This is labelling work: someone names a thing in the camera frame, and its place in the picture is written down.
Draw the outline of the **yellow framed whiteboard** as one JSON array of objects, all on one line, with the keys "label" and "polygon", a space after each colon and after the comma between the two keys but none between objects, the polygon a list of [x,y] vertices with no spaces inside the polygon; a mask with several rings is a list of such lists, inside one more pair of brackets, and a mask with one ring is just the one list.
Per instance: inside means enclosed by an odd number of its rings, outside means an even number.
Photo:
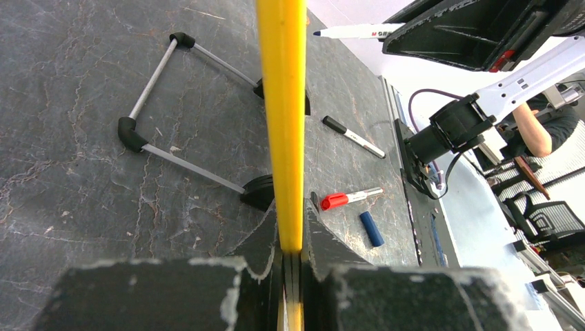
[{"label": "yellow framed whiteboard", "polygon": [[304,329],[305,1],[257,1],[261,70],[289,330]]}]

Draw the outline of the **blue whiteboard marker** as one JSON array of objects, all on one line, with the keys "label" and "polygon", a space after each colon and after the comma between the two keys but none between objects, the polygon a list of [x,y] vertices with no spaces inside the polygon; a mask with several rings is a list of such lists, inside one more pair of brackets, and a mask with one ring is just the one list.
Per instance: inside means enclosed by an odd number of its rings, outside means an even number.
[{"label": "blue whiteboard marker", "polygon": [[335,26],[315,31],[313,35],[329,39],[385,39],[403,25],[403,23],[365,23],[352,26]]}]

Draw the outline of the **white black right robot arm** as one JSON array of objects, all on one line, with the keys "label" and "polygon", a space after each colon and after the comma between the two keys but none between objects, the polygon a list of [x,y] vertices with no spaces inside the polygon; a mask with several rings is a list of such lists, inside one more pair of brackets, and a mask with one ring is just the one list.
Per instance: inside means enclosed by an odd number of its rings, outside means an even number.
[{"label": "white black right robot arm", "polygon": [[583,1],[414,1],[389,22],[398,29],[384,39],[384,54],[506,73],[405,140],[420,164],[474,148],[521,103],[584,68]]}]

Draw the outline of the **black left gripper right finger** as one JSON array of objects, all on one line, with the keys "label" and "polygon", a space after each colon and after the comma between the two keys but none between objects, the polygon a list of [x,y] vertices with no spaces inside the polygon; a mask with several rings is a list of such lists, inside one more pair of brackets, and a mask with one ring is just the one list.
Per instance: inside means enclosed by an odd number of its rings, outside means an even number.
[{"label": "black left gripper right finger", "polygon": [[494,269],[374,266],[304,202],[306,330],[529,330],[524,304]]}]

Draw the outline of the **blue marker cap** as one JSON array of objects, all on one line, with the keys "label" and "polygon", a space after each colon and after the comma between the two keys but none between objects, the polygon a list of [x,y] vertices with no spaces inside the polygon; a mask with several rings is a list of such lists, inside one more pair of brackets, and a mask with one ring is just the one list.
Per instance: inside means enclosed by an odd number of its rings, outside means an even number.
[{"label": "blue marker cap", "polygon": [[359,218],[364,226],[366,234],[370,240],[372,247],[377,248],[385,244],[384,238],[382,237],[374,219],[369,212],[362,212]]}]

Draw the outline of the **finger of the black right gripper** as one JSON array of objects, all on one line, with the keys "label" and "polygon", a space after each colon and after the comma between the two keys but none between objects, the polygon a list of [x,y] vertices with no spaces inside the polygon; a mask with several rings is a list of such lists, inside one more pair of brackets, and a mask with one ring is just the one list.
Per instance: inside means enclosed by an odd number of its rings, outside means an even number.
[{"label": "finger of the black right gripper", "polygon": [[473,72],[508,72],[551,37],[584,34],[583,1],[414,1],[387,23],[382,53]]}]

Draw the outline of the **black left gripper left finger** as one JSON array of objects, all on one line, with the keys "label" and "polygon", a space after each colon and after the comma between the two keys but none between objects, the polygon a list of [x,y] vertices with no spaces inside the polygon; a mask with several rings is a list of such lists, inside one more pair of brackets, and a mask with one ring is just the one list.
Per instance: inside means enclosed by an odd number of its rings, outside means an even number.
[{"label": "black left gripper left finger", "polygon": [[276,330],[277,215],[224,257],[101,260],[61,275],[35,330]]}]

